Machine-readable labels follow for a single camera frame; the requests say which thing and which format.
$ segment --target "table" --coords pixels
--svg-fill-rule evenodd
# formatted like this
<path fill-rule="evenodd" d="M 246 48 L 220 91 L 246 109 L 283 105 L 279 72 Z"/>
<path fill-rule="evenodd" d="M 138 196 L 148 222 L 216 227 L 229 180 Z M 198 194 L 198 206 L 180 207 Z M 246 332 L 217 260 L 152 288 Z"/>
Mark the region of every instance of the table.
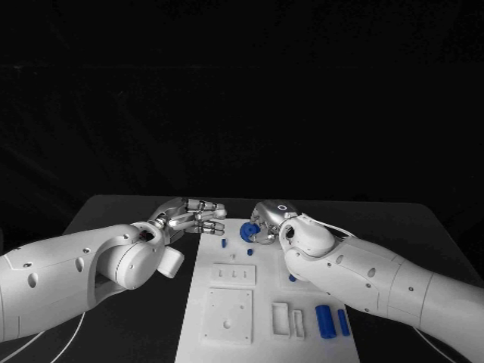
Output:
<path fill-rule="evenodd" d="M 64 234 L 134 223 L 148 218 L 157 206 L 173 197 L 96 195 L 92 197 Z M 226 205 L 227 217 L 247 219 L 256 199 L 193 197 Z M 291 200 L 312 218 L 347 229 L 400 254 L 415 264 L 468 284 L 484 282 L 451 240 L 429 208 L 413 203 Z M 173 244 L 186 256 L 174 279 L 155 273 L 138 290 L 108 298 L 86 314 L 76 337 L 56 362 L 174 362 L 198 236 L 186 234 Z M 363 363 L 381 361 L 448 361 L 413 329 L 347 307 L 356 348 Z M 52 328 L 8 361 L 49 363 L 64 347 L 80 318 Z M 0 343 L 0 359 L 33 337 Z"/>

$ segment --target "small blue part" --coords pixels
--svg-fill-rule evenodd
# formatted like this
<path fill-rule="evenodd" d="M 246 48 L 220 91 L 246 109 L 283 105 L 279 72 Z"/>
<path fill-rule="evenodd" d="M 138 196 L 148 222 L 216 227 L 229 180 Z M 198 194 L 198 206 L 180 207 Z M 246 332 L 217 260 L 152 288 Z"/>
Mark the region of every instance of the small blue part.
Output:
<path fill-rule="evenodd" d="M 348 336 L 348 327 L 347 327 L 347 320 L 345 320 L 345 312 L 340 309 L 338 310 L 338 320 L 340 320 L 340 327 L 343 329 L 343 335 Z"/>
<path fill-rule="evenodd" d="M 318 320 L 319 336 L 324 339 L 335 338 L 337 331 L 334 330 L 331 309 L 327 305 L 315 307 L 315 318 Z"/>
<path fill-rule="evenodd" d="M 260 228 L 256 225 L 252 225 L 249 222 L 242 224 L 242 227 L 239 228 L 239 236 L 242 237 L 242 239 L 252 243 L 252 241 L 249 240 L 249 236 L 252 234 L 256 234 L 260 231 Z"/>

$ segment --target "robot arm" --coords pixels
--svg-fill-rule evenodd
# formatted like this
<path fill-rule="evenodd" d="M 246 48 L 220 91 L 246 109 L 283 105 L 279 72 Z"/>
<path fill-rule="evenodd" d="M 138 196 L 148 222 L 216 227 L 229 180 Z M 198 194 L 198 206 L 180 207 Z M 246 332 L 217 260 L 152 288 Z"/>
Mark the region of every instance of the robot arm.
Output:
<path fill-rule="evenodd" d="M 272 239 L 296 279 L 356 310 L 422 330 L 472 363 L 484 363 L 484 289 L 420 268 L 377 244 L 332 236 L 281 200 L 260 202 L 249 221 L 263 227 L 249 236 L 255 241 L 278 230 Z"/>
<path fill-rule="evenodd" d="M 36 334 L 137 289 L 154 271 L 174 277 L 183 231 L 223 235 L 222 204 L 175 198 L 148 222 L 33 242 L 0 256 L 0 342 Z"/>

